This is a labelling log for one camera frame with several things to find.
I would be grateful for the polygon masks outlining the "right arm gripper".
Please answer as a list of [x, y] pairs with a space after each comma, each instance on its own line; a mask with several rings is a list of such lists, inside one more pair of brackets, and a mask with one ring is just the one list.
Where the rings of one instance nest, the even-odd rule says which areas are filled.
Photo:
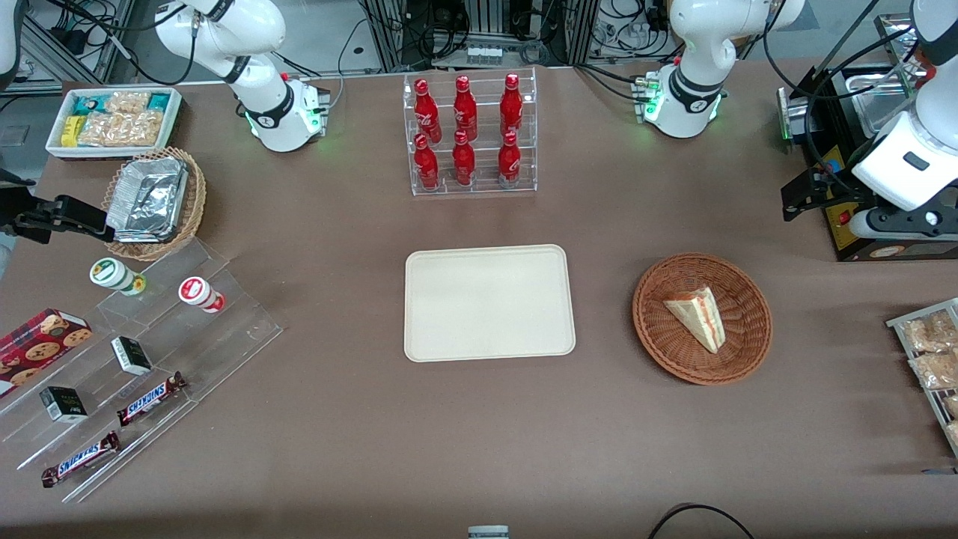
[[57, 216], [61, 231], [96, 239], [113, 238], [113, 228], [107, 225], [106, 212], [86, 204], [82, 199], [57, 197], [57, 201], [45, 201], [35, 197], [1, 198], [1, 232], [10, 237], [47, 245]]

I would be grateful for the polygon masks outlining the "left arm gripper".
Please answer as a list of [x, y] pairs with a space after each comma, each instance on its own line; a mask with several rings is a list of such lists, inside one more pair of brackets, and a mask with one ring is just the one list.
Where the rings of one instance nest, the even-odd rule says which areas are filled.
[[893, 212], [865, 211], [873, 207], [873, 192], [851, 171], [828, 173], [808, 168], [784, 185], [784, 221], [822, 210], [852, 217], [854, 235], [882, 241], [956, 241], [956, 215], [940, 211]]

